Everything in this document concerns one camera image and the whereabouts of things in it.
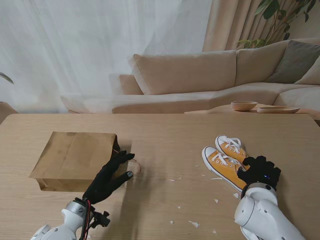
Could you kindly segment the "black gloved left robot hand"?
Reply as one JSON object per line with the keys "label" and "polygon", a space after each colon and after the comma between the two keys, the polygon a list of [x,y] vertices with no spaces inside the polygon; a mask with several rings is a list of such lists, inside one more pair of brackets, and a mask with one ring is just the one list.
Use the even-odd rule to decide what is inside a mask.
{"label": "black gloved left robot hand", "polygon": [[97,173],[82,198],[89,200],[91,205],[106,200],[122,184],[133,177],[134,174],[132,171],[127,171],[116,178],[113,178],[113,175],[121,164],[125,164],[134,157],[134,153],[127,153],[126,150],[120,151],[112,157]]}

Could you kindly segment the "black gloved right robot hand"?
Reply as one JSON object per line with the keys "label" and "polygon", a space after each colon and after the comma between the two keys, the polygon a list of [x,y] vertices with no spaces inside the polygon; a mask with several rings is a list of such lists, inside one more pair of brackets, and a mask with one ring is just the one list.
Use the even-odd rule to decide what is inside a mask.
{"label": "black gloved right robot hand", "polygon": [[281,169],[276,167],[271,161],[267,161],[265,156],[246,157],[242,164],[249,167],[247,170],[239,169],[237,176],[247,185],[253,183],[263,183],[269,185],[275,191],[280,179]]}

